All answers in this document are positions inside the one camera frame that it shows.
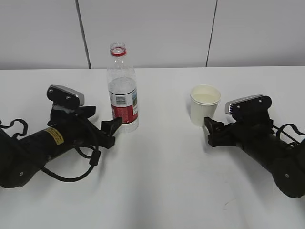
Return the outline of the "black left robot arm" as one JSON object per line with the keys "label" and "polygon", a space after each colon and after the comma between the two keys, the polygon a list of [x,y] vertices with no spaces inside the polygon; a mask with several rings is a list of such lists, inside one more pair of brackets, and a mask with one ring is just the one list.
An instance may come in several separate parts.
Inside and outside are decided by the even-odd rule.
{"label": "black left robot arm", "polygon": [[[95,106],[79,107],[68,113],[52,109],[47,128],[27,135],[28,124],[15,119],[8,126],[0,126],[0,186],[22,187],[38,172],[66,182],[77,182],[87,177],[98,165],[100,148],[109,149],[115,144],[115,132],[122,118],[102,121],[97,128],[89,118]],[[46,168],[46,164],[69,150],[89,160],[89,169],[75,178],[62,177]]]}

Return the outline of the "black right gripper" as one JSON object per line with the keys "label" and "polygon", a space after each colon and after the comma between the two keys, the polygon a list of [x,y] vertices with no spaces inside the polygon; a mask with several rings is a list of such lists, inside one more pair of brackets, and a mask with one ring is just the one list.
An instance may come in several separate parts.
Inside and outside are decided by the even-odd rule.
{"label": "black right gripper", "polygon": [[241,149],[269,149],[273,120],[268,122],[236,121],[224,125],[210,117],[204,118],[208,130],[208,144],[212,147],[236,146]]}

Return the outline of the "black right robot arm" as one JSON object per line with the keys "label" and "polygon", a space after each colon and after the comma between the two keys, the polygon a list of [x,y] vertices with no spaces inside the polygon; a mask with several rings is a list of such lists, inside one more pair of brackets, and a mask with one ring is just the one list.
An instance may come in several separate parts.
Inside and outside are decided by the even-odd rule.
{"label": "black right robot arm", "polygon": [[236,121],[224,125],[209,117],[204,119],[212,147],[238,147],[265,168],[286,196],[305,195],[305,143],[286,143],[273,122]]}

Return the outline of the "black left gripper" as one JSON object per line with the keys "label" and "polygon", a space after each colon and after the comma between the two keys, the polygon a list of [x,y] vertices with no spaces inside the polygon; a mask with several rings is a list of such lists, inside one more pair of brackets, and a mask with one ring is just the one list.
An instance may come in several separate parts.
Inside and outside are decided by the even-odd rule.
{"label": "black left gripper", "polygon": [[59,144],[69,146],[97,146],[111,148],[115,132],[122,125],[122,118],[102,121],[97,128],[89,118],[96,113],[96,106],[82,106],[76,110],[51,110],[47,130],[59,138]]}

